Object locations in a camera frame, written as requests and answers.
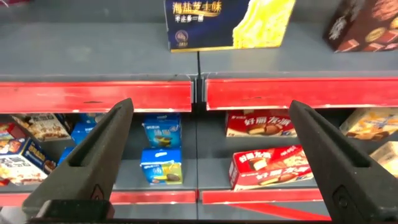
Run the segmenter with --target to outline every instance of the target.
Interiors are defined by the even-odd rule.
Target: box on top shelf
[[[371,154],[388,172],[398,177],[398,141],[389,141]]]
[[[65,114],[14,114],[12,118],[39,141],[70,139],[73,123]]]
[[[0,140],[26,138],[25,133],[13,123],[0,124]]]
[[[0,177],[13,184],[40,183],[56,166],[30,138],[0,141]]]
[[[144,149],[140,166],[150,184],[182,184],[180,148]]]
[[[398,108],[358,108],[340,130],[352,138],[381,140],[398,130]]]
[[[256,189],[312,177],[301,146],[237,152],[229,167],[233,190]]]
[[[323,37],[335,52],[398,49],[398,1],[343,0]]]
[[[228,111],[226,120],[227,137],[297,136],[287,110]]]
[[[142,125],[152,147],[181,147],[179,113],[146,114]]]
[[[171,52],[279,47],[295,0],[165,0]]]

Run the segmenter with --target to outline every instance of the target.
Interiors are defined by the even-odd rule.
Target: blue snack box
[[[94,127],[95,123],[77,123],[71,133],[71,137],[76,145],[80,144]]]
[[[153,149],[142,151],[142,171],[150,184],[182,184],[181,149]]]
[[[30,138],[0,141],[0,177],[13,184],[40,183],[56,166]]]
[[[58,161],[58,165],[61,164],[61,162],[64,161],[64,160],[69,156],[69,154],[72,152],[72,150],[73,150],[74,148],[75,148],[75,147],[66,147],[66,148],[65,148],[65,150],[62,152],[62,155],[61,155],[61,157],[60,157],[60,160]]]
[[[147,114],[142,124],[152,147],[181,147],[180,114]]]

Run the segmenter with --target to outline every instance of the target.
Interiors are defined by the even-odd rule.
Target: dark blue box
[[[152,147],[181,147],[180,114],[147,114],[142,124]]]

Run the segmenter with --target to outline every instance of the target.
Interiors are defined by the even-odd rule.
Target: retail shelf display
[[[133,116],[110,201],[115,205],[195,203],[197,201],[196,139],[191,136],[196,135],[196,126],[192,116],[189,114],[182,116],[183,184],[176,185],[150,185],[144,177],[139,158],[142,149],[149,147],[149,142],[142,127],[143,120],[142,115]],[[50,145],[47,144],[44,150],[62,152],[65,145],[63,141],[52,142]],[[13,184],[0,187],[0,207],[21,206],[36,187],[37,185]]]
[[[293,21],[280,48],[200,52],[207,109],[398,106],[398,51],[335,54],[322,31]]]

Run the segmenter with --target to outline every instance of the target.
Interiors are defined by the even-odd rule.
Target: cookie image
[[[266,125],[265,124],[257,124],[248,128],[248,134],[264,134]]]
[[[15,152],[18,152],[18,150],[19,150],[19,148],[21,146],[21,143],[19,141],[10,140],[8,145],[9,145],[9,149],[8,150],[10,152],[14,152],[15,153]]]
[[[274,184],[276,182],[278,182],[278,178],[273,178],[273,179],[268,179],[268,180],[265,178],[265,179],[261,179],[257,184],[260,186],[265,186],[268,184]]]
[[[56,165],[53,161],[45,161],[44,169],[48,172],[52,172],[55,169]]]
[[[166,176],[167,176],[167,181],[171,181],[171,182],[180,181],[180,177],[178,175],[167,174]]]
[[[380,27],[372,30],[365,38],[366,42],[373,42],[380,38],[386,31],[386,28]]]
[[[396,16],[398,2],[396,0],[378,0],[372,9],[373,18],[385,21]]]
[[[391,22],[390,28],[391,28],[391,29],[398,29],[398,17],[396,17],[396,18]]]
[[[274,135],[274,134],[278,134],[280,132],[280,130],[282,130],[282,127],[278,124],[277,125],[268,125],[264,129],[264,134],[265,135]]]
[[[297,178],[298,175],[299,175],[298,173],[284,174],[284,175],[282,175],[282,176],[280,176],[278,178],[277,182],[278,183],[283,183],[283,182],[287,182],[287,181],[290,181],[290,180],[294,180],[294,179]]]
[[[172,138],[164,137],[164,136],[155,136],[155,139],[159,146],[169,147],[172,143]]]
[[[267,166],[265,158],[253,158],[249,160],[249,166],[252,170],[260,170]]]

